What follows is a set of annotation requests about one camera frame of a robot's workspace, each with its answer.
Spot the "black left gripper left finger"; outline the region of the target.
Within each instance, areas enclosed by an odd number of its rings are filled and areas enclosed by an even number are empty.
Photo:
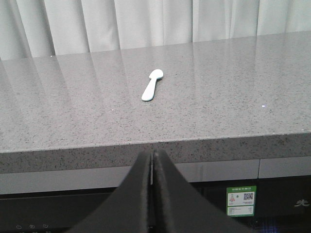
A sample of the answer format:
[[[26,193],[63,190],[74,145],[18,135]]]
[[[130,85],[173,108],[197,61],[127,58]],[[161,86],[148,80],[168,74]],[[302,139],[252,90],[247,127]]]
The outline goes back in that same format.
[[[152,156],[140,152],[118,188],[69,233],[147,233]]]

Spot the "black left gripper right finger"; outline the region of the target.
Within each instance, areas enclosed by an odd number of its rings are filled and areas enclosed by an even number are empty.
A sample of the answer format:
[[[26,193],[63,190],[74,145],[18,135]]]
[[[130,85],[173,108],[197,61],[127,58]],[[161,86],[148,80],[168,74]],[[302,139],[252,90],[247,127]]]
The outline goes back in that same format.
[[[155,218],[160,233],[248,233],[244,224],[205,199],[178,171],[165,150],[153,153]]]

